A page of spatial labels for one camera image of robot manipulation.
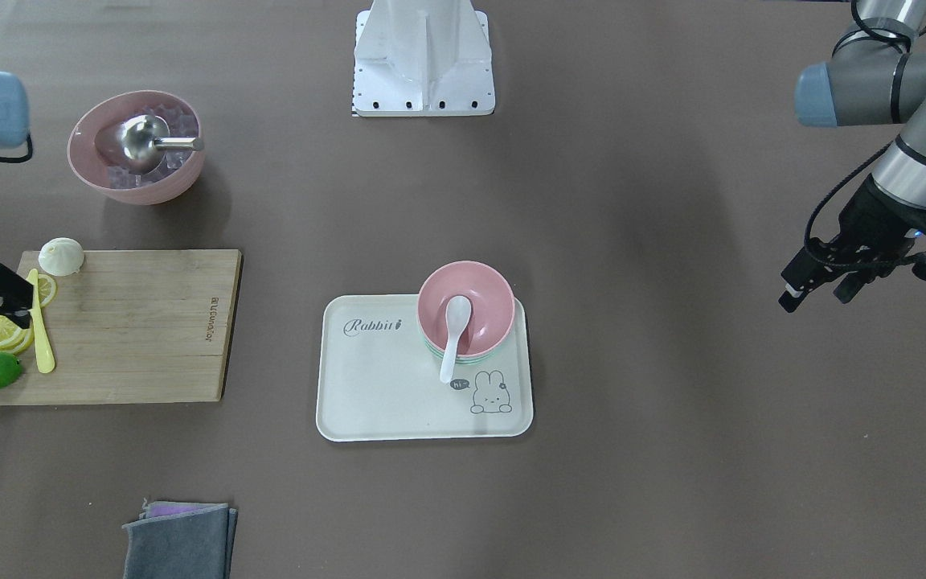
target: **white ceramic spoon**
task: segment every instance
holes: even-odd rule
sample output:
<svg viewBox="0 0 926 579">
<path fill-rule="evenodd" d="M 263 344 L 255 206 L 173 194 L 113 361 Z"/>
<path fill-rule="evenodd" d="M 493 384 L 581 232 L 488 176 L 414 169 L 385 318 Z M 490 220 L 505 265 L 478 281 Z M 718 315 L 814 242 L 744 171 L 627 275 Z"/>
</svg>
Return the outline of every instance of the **white ceramic spoon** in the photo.
<svg viewBox="0 0 926 579">
<path fill-rule="evenodd" d="M 470 300 L 466 296 L 453 296 L 445 307 L 445 327 L 449 330 L 449 341 L 445 344 L 445 355 L 441 358 L 441 383 L 453 381 L 453 369 L 456 367 L 456 349 L 460 336 L 470 323 Z"/>
</svg>

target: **lemon slice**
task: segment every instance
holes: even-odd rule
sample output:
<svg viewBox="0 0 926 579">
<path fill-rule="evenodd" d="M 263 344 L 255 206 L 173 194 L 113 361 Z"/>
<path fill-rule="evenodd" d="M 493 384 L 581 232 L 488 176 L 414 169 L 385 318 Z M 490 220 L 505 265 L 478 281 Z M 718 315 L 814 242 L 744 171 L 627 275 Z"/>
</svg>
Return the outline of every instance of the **lemon slice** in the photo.
<svg viewBox="0 0 926 579">
<path fill-rule="evenodd" d="M 12 348 L 23 340 L 23 330 L 9 318 L 0 315 L 0 348 Z"/>
<path fill-rule="evenodd" d="M 34 331 L 28 327 L 26 330 L 21 330 L 22 336 L 19 338 L 19 343 L 12 346 L 12 348 L 0 347 L 0 351 L 6 353 L 11 353 L 12 355 L 21 355 L 23 351 L 31 347 L 31 344 L 34 343 Z"/>
<path fill-rule="evenodd" d="M 43 273 L 38 274 L 38 294 L 41 296 L 41 307 L 47 306 L 55 297 L 55 279 Z"/>
</svg>

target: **folded towel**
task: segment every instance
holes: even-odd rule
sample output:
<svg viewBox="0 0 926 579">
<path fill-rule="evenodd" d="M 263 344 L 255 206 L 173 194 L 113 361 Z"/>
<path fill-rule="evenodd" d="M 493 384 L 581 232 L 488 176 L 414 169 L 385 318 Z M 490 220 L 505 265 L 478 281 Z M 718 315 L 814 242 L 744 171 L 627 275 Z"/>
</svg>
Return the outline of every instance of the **folded towel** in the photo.
<svg viewBox="0 0 926 579">
<path fill-rule="evenodd" d="M 226 503 L 157 501 L 128 532 L 124 579 L 227 579 L 238 510 Z"/>
</svg>

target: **metal ice scoop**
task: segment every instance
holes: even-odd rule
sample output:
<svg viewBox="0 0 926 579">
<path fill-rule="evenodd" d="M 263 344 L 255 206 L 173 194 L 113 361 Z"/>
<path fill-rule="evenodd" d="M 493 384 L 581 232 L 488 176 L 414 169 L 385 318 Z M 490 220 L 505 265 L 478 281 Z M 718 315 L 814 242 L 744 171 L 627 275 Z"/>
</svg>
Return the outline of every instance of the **metal ice scoop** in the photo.
<svg viewBox="0 0 926 579">
<path fill-rule="evenodd" d="M 144 175 L 162 162 L 167 150 L 202 150 L 199 137 L 171 137 L 170 127 L 154 114 L 140 114 L 118 125 L 102 129 L 95 147 L 106 161 L 125 167 L 133 175 Z"/>
</svg>

